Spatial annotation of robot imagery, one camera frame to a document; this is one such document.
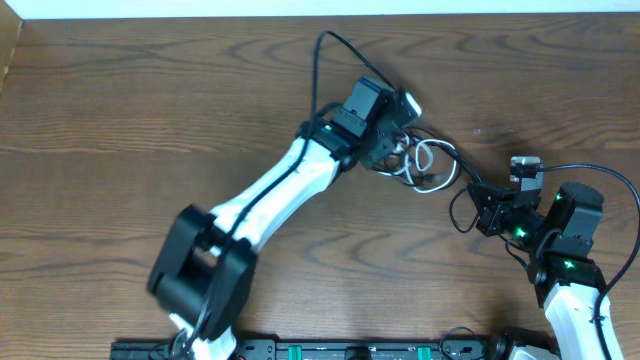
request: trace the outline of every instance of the green connector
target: green connector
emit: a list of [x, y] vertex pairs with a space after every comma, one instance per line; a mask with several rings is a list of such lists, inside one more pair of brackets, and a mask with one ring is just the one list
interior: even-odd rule
[[418, 360], [431, 360], [431, 348], [429, 347], [419, 347], [418, 348]]
[[302, 360], [302, 347], [289, 346], [289, 360]]

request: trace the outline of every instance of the wood grain surface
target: wood grain surface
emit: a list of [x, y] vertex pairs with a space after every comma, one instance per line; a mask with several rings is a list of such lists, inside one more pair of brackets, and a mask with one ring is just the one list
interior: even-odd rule
[[[0, 358], [105, 359], [116, 338], [174, 329], [145, 282], [174, 216], [224, 202], [308, 116], [311, 54], [334, 29], [411, 90], [432, 126], [505, 184], [512, 155], [593, 162], [640, 185], [640, 15], [30, 21], [0, 99]], [[321, 104], [365, 72], [328, 41]], [[617, 180], [546, 175], [606, 198], [591, 256], [610, 279], [636, 209]], [[238, 329], [282, 338], [438, 338], [454, 326], [550, 331], [533, 288], [455, 190], [418, 195], [356, 168], [260, 255]], [[456, 205], [461, 223], [473, 209]], [[640, 358], [640, 271], [610, 294]]]

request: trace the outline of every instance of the black cable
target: black cable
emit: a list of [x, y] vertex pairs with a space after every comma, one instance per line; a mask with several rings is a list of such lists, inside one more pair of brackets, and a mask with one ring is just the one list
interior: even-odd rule
[[444, 147], [444, 146], [441, 147], [441, 149], [443, 149], [449, 156], [451, 156], [454, 160], [456, 160], [460, 164], [460, 167], [463, 168], [471, 176], [471, 179], [473, 180], [473, 182], [478, 184], [482, 183], [482, 178], [480, 177], [480, 173], [478, 173], [478, 170], [474, 168], [471, 164], [469, 164], [467, 160], [463, 159], [462, 156], [460, 156], [460, 153], [458, 153], [458, 151], [453, 150], [449, 147]]
[[[451, 182], [448, 183], [447, 185], [441, 187], [440, 189], [438, 189], [438, 191], [440, 190], [444, 190], [444, 189], [448, 189], [450, 188], [453, 184], [456, 183], [456, 181], [458, 181], [458, 179], [460, 179], [460, 175], [462, 174], [462, 172], [460, 171], [460, 168], [458, 168], [456, 175], [453, 177], [453, 179], [451, 179]], [[431, 187], [427, 187], [424, 186], [422, 184], [420, 184], [422, 181], [424, 181], [427, 176], [418, 176], [418, 177], [413, 177], [413, 181], [416, 182], [415, 184], [409, 184], [407, 182], [404, 181], [404, 178], [400, 175], [392, 175], [394, 179], [396, 179], [396, 181], [398, 181], [400, 184], [406, 186], [406, 187], [419, 187], [419, 188], [423, 188], [423, 189], [431, 189]]]
[[423, 131], [423, 132], [426, 132], [427, 134], [429, 134], [429, 136], [431, 136], [431, 137], [432, 137], [432, 138], [434, 138], [434, 139], [440, 139], [440, 137], [439, 137], [438, 135], [436, 135], [436, 133], [435, 133], [435, 132], [433, 132], [432, 130], [429, 130], [429, 129], [427, 129], [427, 128], [424, 128], [424, 127], [422, 127], [422, 126], [411, 125], [411, 128], [412, 128], [412, 129], [416, 129], [416, 130], [420, 130], [420, 131]]
[[[176, 333], [176, 335], [173, 337], [173, 339], [167, 343], [158, 343], [156, 345], [154, 345], [150, 350], [149, 353], [147, 354], [147, 359], [148, 360], [158, 360], [157, 357], [152, 356], [152, 354], [158, 354], [158, 356], [161, 356], [160, 359], [162, 360], [179, 360], [179, 359], [189, 359], [186, 355], [186, 353], [184, 353], [184, 351], [180, 351], [180, 354], [178, 354], [178, 356], [173, 356], [171, 355], [171, 353], [173, 352], [173, 349], [178, 346], [178, 342], [180, 340], [180, 338], [182, 337], [186, 337], [187, 336], [187, 330], [186, 329], [182, 329], [180, 331], [178, 331]], [[160, 348], [166, 346], [167, 349], [167, 356], [164, 356], [161, 352], [160, 352]]]
[[458, 191], [453, 196], [453, 199], [451, 199], [451, 202], [449, 203], [449, 217], [451, 218], [451, 222], [453, 223], [453, 227], [455, 227], [456, 230], [458, 230], [459, 232], [461, 232], [463, 234], [466, 234], [469, 231], [471, 231], [471, 229], [473, 229], [473, 227], [476, 225], [476, 222], [480, 218], [480, 213], [476, 213], [476, 216], [473, 218], [473, 221], [471, 222], [471, 225], [469, 225], [469, 228], [466, 229], [466, 230], [462, 230], [462, 228], [460, 228], [460, 226], [458, 225], [458, 222], [456, 221], [456, 219], [453, 217], [453, 204], [456, 202], [456, 200], [458, 200], [458, 197], [460, 197], [460, 195], [462, 195], [462, 193], [464, 193], [465, 191], [467, 191], [466, 187], [463, 187], [462, 189], [460, 189], [460, 191]]
[[544, 236], [540, 240], [540, 243], [538, 244], [538, 248], [536, 249], [536, 254], [535, 254], [536, 259], [542, 259], [542, 254], [546, 250], [547, 242], [549, 241], [549, 239], [551, 239], [551, 236], [553, 236], [554, 234], [562, 234], [562, 229], [552, 228], [547, 230], [547, 232], [544, 234]]
[[550, 171], [566, 170], [566, 169], [592, 169], [592, 170], [602, 171], [609, 175], [615, 176], [620, 181], [622, 181], [625, 185], [627, 185], [629, 190], [631, 190], [631, 193], [633, 194], [633, 197], [636, 200], [636, 207], [638, 208], [638, 215], [639, 215], [638, 236], [636, 237], [636, 243], [633, 246], [631, 255], [629, 255], [629, 259], [627, 259], [624, 265], [622, 265], [622, 268], [620, 269], [620, 271], [618, 271], [616, 276], [614, 276], [613, 279], [611, 279], [611, 281], [609, 282], [609, 284], [607, 284], [607, 286], [604, 288], [604, 291], [602, 291], [600, 295], [598, 295], [598, 298], [596, 299], [596, 303], [595, 303], [594, 319], [596, 324], [596, 332], [598, 333], [598, 340], [600, 341], [600, 346], [602, 347], [602, 352], [604, 353], [604, 357], [607, 360], [611, 360], [611, 354], [609, 353], [609, 348], [607, 347], [607, 342], [604, 338], [604, 332], [602, 331], [601, 321], [603, 318], [602, 318], [602, 315], [600, 315], [600, 307], [602, 306], [602, 301], [604, 300], [605, 296], [607, 296], [609, 291], [611, 291], [611, 289], [613, 289], [613, 287], [618, 283], [618, 281], [620, 281], [622, 276], [631, 267], [633, 260], [638, 255], [638, 250], [640, 249], [640, 196], [638, 196], [638, 190], [633, 186], [631, 181], [629, 181], [626, 177], [624, 177], [622, 174], [618, 173], [617, 171], [606, 168], [604, 166], [591, 165], [591, 164], [567, 164], [567, 165], [545, 167], [545, 168], [539, 169], [539, 171], [550, 172]]
[[[476, 340], [478, 340], [478, 342], [480, 342], [480, 337], [478, 337], [478, 335], [476, 335], [476, 333], [473, 332], [473, 330], [469, 329], [466, 326], [457, 326], [457, 327], [454, 327], [453, 329], [447, 331], [447, 333], [444, 334], [444, 336], [442, 337], [442, 339], [440, 339], [440, 342], [438, 343], [438, 350], [440, 350], [440, 353], [442, 354], [443, 357], [446, 357], [449, 360], [453, 360], [453, 359], [442, 348], [442, 345], [444, 344], [444, 339], [446, 339], [448, 336], [451, 336], [451, 334], [453, 334], [454, 332], [460, 331], [460, 330], [466, 330], [466, 331], [470, 332], [471, 334], [473, 334], [473, 336], [475, 336]], [[474, 358], [474, 359], [471, 359], [471, 360], [483, 359], [486, 354], [487, 354], [487, 346], [483, 345], [482, 346], [482, 355], [480, 357], [477, 357], [477, 358]]]
[[526, 263], [524, 260], [522, 260], [522, 258], [521, 258], [520, 256], [518, 256], [518, 255], [516, 255], [516, 254], [512, 253], [512, 252], [511, 252], [511, 249], [509, 249], [509, 245], [512, 245], [512, 244], [511, 244], [511, 241], [508, 241], [508, 240], [507, 240], [507, 241], [505, 241], [505, 243], [504, 243], [504, 248], [505, 248], [505, 250], [507, 250], [507, 253], [509, 253], [509, 255], [511, 255], [511, 257], [512, 257], [512, 258], [516, 259], [516, 261], [517, 261], [520, 265], [522, 265], [522, 267], [524, 268], [524, 271], [526, 272], [526, 271], [527, 271], [527, 268], [529, 267], [529, 265], [527, 265], [527, 263]]
[[378, 77], [380, 78], [380, 80], [384, 81], [387, 85], [389, 85], [389, 87], [391, 87], [393, 90], [395, 90], [395, 87], [393, 87], [393, 84], [391, 83], [391, 81], [389, 81], [389, 80], [388, 80], [384, 75], [382, 75], [382, 73], [381, 73], [378, 69], [376, 69], [376, 67], [375, 67], [375, 66], [373, 66], [373, 64], [372, 64], [372, 63], [370, 63], [370, 62], [369, 62], [369, 60], [367, 60], [367, 58], [365, 58], [365, 57], [364, 57], [364, 55], [362, 55], [358, 50], [356, 50], [356, 48], [355, 48], [355, 47], [353, 47], [353, 45], [351, 45], [351, 44], [350, 44], [347, 40], [345, 40], [342, 36], [340, 36], [340, 35], [336, 34], [336, 33], [335, 33], [335, 32], [333, 32], [333, 31], [330, 31], [330, 30], [328, 30], [328, 31], [323, 31], [323, 32], [320, 34], [320, 36], [318, 37], [318, 43], [320, 43], [320, 42], [322, 41], [322, 38], [323, 38], [325, 35], [331, 35], [331, 36], [333, 36], [334, 38], [338, 39], [338, 41], [340, 41], [344, 46], [348, 47], [348, 48], [349, 48], [349, 50], [351, 50], [351, 52], [352, 52], [355, 56], [357, 56], [357, 57], [358, 57], [358, 59], [360, 59], [360, 60], [364, 63], [364, 65], [365, 65], [366, 67], [368, 67], [369, 69], [371, 69], [371, 71], [373, 71], [373, 72], [376, 74], [376, 76], [378, 76]]
[[[504, 242], [511, 242], [510, 240], [508, 240], [507, 238], [505, 238], [505, 237], [504, 237], [504, 236], [502, 236], [502, 235], [498, 235], [498, 237], [499, 237], [500, 239], [502, 239], [502, 241], [504, 241]], [[512, 247], [512, 248], [514, 248], [514, 249], [516, 249], [516, 250], [520, 250], [520, 251], [523, 251], [523, 252], [527, 252], [527, 250], [525, 250], [523, 247], [518, 246], [518, 245], [514, 244], [513, 242], [511, 242], [511, 247]]]
[[[316, 46], [315, 46], [315, 49], [314, 49], [314, 52], [313, 52], [313, 74], [312, 74], [312, 78], [311, 78], [311, 107], [310, 107], [310, 111], [309, 111], [309, 127], [307, 128], [306, 134], [304, 134], [304, 143], [302, 144], [302, 149], [300, 150], [300, 154], [298, 155], [298, 158], [296, 159], [296, 161], [294, 161], [293, 164], [291, 164], [291, 166], [285, 172], [283, 172], [277, 179], [275, 179], [271, 184], [269, 184], [260, 193], [258, 193], [258, 195], [256, 195], [256, 197], [254, 197], [242, 209], [242, 211], [240, 211], [240, 213], [238, 214], [238, 217], [236, 218], [236, 220], [234, 221], [233, 225], [231, 226], [231, 228], [229, 229], [229, 231], [227, 232], [227, 234], [225, 236], [225, 240], [226, 240], [225, 242], [226, 243], [230, 243], [230, 240], [233, 238], [233, 234], [236, 232], [236, 230], [238, 229], [240, 224], [247, 217], [247, 215], [249, 214], [251, 209], [253, 209], [253, 207], [256, 204], [258, 204], [260, 202], [260, 200], [262, 200], [269, 192], [271, 192], [271, 190], [273, 190], [282, 181], [284, 181], [284, 179], [286, 179], [289, 175], [291, 175], [291, 173], [296, 171], [298, 166], [302, 163], [302, 160], [304, 159], [304, 156], [305, 156], [305, 154], [307, 152], [307, 149], [309, 147], [310, 139], [313, 136], [313, 131], [315, 131], [316, 121], [317, 121], [318, 117], [322, 117], [322, 116], [326, 115], [326, 113], [328, 113], [329, 111], [333, 110], [334, 108], [336, 108], [337, 106], [340, 105], [340, 103], [329, 103], [325, 107], [323, 107], [320, 110], [320, 112], [316, 112], [317, 102], [318, 102], [318, 62], [319, 62], [319, 59], [320, 59], [320, 49], [322, 47], [322, 40], [324, 39], [324, 37], [326, 35], [331, 35], [334, 38], [336, 38], [338, 41], [340, 41], [342, 44], [344, 44], [360, 60], [362, 60], [362, 62], [369, 69], [371, 69], [371, 71], [373, 71], [382, 81], [384, 81], [391, 88], [394, 88], [393, 85], [391, 84], [391, 82], [384, 75], [382, 75], [382, 73], [378, 69], [376, 69], [375, 66], [373, 66], [373, 64], [371, 64], [369, 62], [369, 60], [367, 60], [347, 40], [345, 40], [344, 38], [342, 38], [340, 35], [336, 34], [333, 31], [323, 31], [318, 36], [318, 39], [316, 40]], [[207, 288], [207, 291], [206, 291], [206, 294], [205, 294], [205, 302], [202, 305], [202, 308], [200, 309], [200, 312], [198, 314], [198, 321], [196, 322], [196, 326], [194, 326], [194, 329], [193, 329], [193, 332], [191, 333], [191, 336], [186, 341], [185, 346], [183, 347], [182, 356], [184, 356], [185, 358], [186, 358], [186, 355], [188, 354], [189, 350], [191, 349], [191, 346], [193, 345], [193, 342], [200, 335], [200, 332], [202, 330], [202, 326], [204, 325], [205, 319], [211, 313], [211, 309], [209, 309], [209, 307], [210, 307], [210, 304], [211, 304], [211, 298], [213, 296], [213, 289], [214, 289], [213, 282], [211, 282], [211, 284]]]

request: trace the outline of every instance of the white wall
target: white wall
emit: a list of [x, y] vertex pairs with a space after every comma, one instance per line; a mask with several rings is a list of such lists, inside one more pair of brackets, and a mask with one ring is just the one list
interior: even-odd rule
[[23, 19], [640, 11], [640, 0], [5, 0]]

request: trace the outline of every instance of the white cable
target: white cable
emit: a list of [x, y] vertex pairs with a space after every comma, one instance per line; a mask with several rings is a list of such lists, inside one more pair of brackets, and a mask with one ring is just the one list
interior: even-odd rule
[[[438, 140], [438, 139], [424, 139], [422, 141], [420, 141], [418, 143], [418, 145], [416, 145], [416, 148], [422, 144], [428, 144], [428, 143], [438, 143], [438, 144], [443, 144], [446, 146], [449, 146], [451, 149], [455, 150], [455, 146], [453, 146], [451, 143], [444, 141], [444, 140]], [[449, 178], [447, 179], [447, 181], [443, 182], [442, 184], [431, 188], [431, 189], [420, 189], [417, 187], [414, 187], [413, 190], [415, 190], [416, 192], [419, 192], [421, 194], [428, 194], [437, 190], [442, 189], [443, 187], [449, 185], [449, 183], [451, 182], [451, 180], [453, 180], [453, 178], [456, 176], [456, 169], [458, 166], [458, 162], [453, 160], [453, 166], [451, 167], [451, 174], [449, 175]]]
[[[418, 169], [418, 171], [420, 172], [429, 170], [431, 165], [433, 165], [433, 159], [434, 159], [433, 151], [426, 144], [427, 143], [425, 143], [425, 140], [422, 140], [418, 142], [418, 144], [416, 145], [416, 169]], [[427, 165], [425, 165], [424, 167], [420, 166], [420, 149], [424, 150], [424, 152], [427, 154], [427, 158], [429, 159], [427, 161]]]
[[[409, 135], [407, 135], [406, 133], [403, 134], [404, 135], [404, 139], [403, 142], [404, 144], [407, 146], [407, 148], [410, 145], [410, 138]], [[429, 168], [431, 168], [431, 166], [434, 163], [434, 154], [433, 154], [433, 150], [431, 150], [431, 148], [428, 146], [429, 143], [437, 143], [437, 144], [443, 144], [445, 146], [449, 146], [451, 149], [455, 150], [455, 146], [453, 146], [451, 143], [444, 141], [444, 140], [439, 140], [439, 139], [419, 139], [414, 137], [413, 138], [414, 141], [418, 141], [418, 143], [415, 146], [415, 167], [418, 170], [418, 172], [425, 172], [427, 171]], [[401, 147], [402, 145], [400, 145], [400, 143], [398, 144], [397, 148], [397, 152], [401, 152]], [[427, 164], [425, 166], [420, 165], [420, 151], [424, 151], [424, 153], [427, 155]], [[377, 171], [377, 173], [384, 175], [384, 176], [398, 176], [404, 173], [404, 177], [407, 179], [408, 183], [410, 185], [415, 185], [415, 182], [413, 181], [413, 176], [411, 175], [411, 157], [409, 156], [409, 153], [405, 150], [404, 151], [404, 157], [402, 159], [402, 162], [404, 163], [404, 166], [396, 171], [393, 172], [383, 172], [383, 171]], [[453, 166], [451, 168], [451, 174], [449, 175], [449, 178], [447, 179], [447, 181], [445, 181], [444, 183], [436, 186], [435, 188], [420, 188], [420, 187], [413, 187], [413, 190], [421, 193], [421, 194], [428, 194], [437, 190], [440, 190], [446, 186], [448, 186], [451, 181], [453, 180], [453, 178], [455, 177], [456, 174], [456, 170], [457, 170], [457, 166], [458, 166], [458, 162], [457, 161], [453, 161]]]

